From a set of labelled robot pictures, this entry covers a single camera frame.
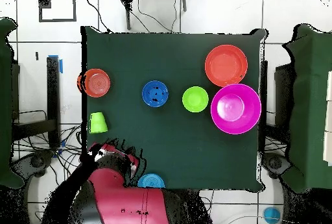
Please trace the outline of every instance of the lime green bowl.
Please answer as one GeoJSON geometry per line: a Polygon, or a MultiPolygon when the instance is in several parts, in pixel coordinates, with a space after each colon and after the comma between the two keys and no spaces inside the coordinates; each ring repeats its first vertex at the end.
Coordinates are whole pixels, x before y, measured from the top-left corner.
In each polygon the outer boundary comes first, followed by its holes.
{"type": "Polygon", "coordinates": [[[209,103],[209,95],[200,86],[192,86],[184,92],[182,103],[190,112],[201,112],[209,103]]]}

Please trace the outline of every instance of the pink bowl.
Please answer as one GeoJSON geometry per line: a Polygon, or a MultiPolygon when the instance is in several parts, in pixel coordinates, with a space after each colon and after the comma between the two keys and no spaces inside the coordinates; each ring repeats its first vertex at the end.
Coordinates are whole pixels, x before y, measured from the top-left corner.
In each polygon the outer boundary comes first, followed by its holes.
{"type": "Polygon", "coordinates": [[[230,84],[219,90],[211,103],[215,125],[229,134],[241,134],[252,129],[261,115],[261,100],[251,87],[230,84]]]}

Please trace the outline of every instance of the dark green table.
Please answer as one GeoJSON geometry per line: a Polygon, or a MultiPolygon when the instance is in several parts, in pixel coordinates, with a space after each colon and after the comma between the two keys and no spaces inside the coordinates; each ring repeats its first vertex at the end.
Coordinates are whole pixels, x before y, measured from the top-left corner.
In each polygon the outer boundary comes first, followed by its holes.
{"type": "Polygon", "coordinates": [[[107,138],[125,139],[125,147],[143,149],[145,173],[160,175],[167,188],[262,189],[256,181],[257,126],[230,135],[214,125],[210,105],[220,88],[206,77],[204,62],[214,47],[236,45],[248,60],[242,83],[258,91],[259,43],[265,30],[246,35],[101,34],[86,27],[85,32],[87,68],[103,69],[112,83],[105,96],[88,97],[87,115],[102,112],[108,124],[108,132],[88,133],[88,147],[107,138]],[[151,80],[164,82],[169,90],[159,108],[142,100],[142,89],[151,80]],[[191,86],[209,94],[201,113],[190,113],[182,105],[182,95],[191,86]]]}

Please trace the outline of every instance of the cup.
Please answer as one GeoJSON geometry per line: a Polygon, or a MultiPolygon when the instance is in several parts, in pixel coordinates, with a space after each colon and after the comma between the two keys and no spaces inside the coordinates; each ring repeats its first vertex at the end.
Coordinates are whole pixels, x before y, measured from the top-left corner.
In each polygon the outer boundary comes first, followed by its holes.
{"type": "Polygon", "coordinates": [[[107,124],[102,112],[94,112],[90,114],[90,133],[106,132],[107,124]]]}

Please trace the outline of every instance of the red bowl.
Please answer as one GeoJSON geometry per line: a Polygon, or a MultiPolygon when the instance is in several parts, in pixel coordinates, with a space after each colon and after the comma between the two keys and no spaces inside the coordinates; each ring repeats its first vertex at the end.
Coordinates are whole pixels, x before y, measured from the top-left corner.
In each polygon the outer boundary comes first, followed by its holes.
{"type": "Polygon", "coordinates": [[[99,68],[89,69],[84,74],[84,91],[91,97],[104,96],[110,89],[110,86],[109,76],[99,68]]]}
{"type": "Polygon", "coordinates": [[[205,72],[217,86],[239,83],[246,75],[246,55],[234,45],[220,45],[210,51],[205,61],[205,72]]]}

